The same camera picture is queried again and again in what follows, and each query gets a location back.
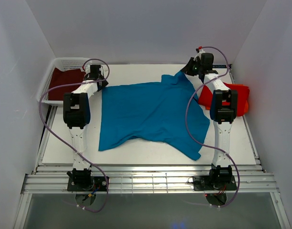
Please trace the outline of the blue t shirt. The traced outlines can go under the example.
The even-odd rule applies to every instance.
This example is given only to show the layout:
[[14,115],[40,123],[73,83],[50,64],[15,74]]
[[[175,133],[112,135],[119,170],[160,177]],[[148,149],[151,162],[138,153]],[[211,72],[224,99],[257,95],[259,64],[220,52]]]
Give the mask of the blue t shirt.
[[182,72],[160,82],[110,86],[102,91],[99,151],[141,138],[164,142],[198,160],[210,126],[195,89]]

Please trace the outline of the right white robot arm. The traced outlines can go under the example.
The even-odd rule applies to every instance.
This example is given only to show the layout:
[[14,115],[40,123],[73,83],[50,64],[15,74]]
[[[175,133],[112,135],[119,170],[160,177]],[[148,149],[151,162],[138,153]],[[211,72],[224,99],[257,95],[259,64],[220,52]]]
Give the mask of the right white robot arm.
[[194,190],[235,190],[237,185],[232,170],[237,166],[230,156],[230,133],[237,116],[238,92],[222,82],[222,76],[213,68],[214,55],[206,52],[205,46],[198,47],[196,52],[181,72],[198,76],[202,84],[197,92],[207,86],[212,93],[210,119],[214,126],[214,145],[211,147],[214,156],[209,174],[194,176],[191,184]]

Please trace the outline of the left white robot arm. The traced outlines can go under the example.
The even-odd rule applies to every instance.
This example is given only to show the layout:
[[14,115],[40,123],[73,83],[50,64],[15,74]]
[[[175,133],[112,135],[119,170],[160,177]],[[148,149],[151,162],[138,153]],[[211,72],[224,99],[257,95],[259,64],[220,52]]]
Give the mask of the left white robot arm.
[[87,191],[94,186],[91,164],[81,157],[87,150],[87,126],[91,121],[89,99],[107,86],[108,82],[104,80],[101,65],[89,64],[85,70],[86,76],[82,84],[63,96],[63,121],[69,128],[71,143],[75,149],[73,169],[68,175],[72,179],[72,184]]

